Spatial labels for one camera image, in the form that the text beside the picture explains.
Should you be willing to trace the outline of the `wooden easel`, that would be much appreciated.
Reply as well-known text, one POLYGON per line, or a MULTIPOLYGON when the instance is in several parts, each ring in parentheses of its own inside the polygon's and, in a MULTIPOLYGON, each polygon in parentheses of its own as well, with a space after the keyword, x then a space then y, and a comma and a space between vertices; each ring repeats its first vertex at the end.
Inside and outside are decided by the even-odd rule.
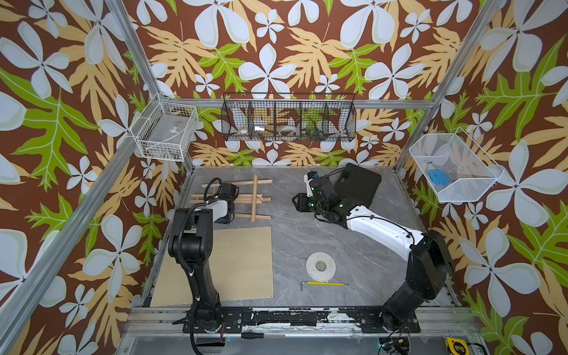
POLYGON ((191 194, 191 203, 202 203, 202 202, 215 202, 219 201, 219 187, 222 183, 233 183, 239 186, 239 195, 233 204, 246 204, 251 206, 251 212, 246 213, 236 213, 232 214, 235 217, 249 218, 252 222, 256 220, 271 220, 272 217, 265 214, 259 214, 257 211, 257 206, 259 204, 267 204, 271 201, 271 198, 264 197, 258 192, 258 186, 272 184, 274 181, 272 179, 260 180, 258 176, 254 176, 253 180, 238 181, 238 182, 223 182, 218 177, 214 178, 207 184, 203 184, 202 187, 205 188, 204 192, 201 194, 191 194))

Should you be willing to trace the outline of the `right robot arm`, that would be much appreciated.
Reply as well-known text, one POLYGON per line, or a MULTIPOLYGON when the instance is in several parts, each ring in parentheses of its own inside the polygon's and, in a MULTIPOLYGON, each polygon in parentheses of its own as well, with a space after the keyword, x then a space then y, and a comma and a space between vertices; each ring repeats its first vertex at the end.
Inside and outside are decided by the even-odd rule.
POLYGON ((448 247, 438 232, 421 232, 395 223, 356 204, 334 189, 327 175, 304 175, 306 191, 292 198, 299 212, 358 232, 394 251, 407 262, 405 282, 381 306, 380 325, 398 331, 424 302, 434 300, 455 271, 448 247))

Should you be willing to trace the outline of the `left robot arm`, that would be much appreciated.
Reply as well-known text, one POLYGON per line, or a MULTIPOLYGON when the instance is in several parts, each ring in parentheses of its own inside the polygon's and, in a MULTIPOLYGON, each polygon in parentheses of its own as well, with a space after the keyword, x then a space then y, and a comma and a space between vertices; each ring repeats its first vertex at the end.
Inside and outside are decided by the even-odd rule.
POLYGON ((189 282, 192 305, 183 322, 190 330, 216 331, 222 324, 220 295, 212 281, 209 258, 214 225, 234 220, 238 195, 238 186, 216 177, 206 186, 202 202, 175 210, 167 250, 189 282))

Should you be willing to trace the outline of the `plywood canvas board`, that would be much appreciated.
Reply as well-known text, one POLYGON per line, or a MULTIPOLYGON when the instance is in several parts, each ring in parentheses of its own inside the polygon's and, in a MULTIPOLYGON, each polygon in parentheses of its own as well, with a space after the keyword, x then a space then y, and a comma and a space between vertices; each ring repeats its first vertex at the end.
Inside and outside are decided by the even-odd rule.
MULTIPOLYGON (((271 228, 216 230, 209 265, 222 301, 272 298, 271 228)), ((165 254, 150 305, 180 306, 191 301, 191 290, 183 269, 174 257, 165 254)))

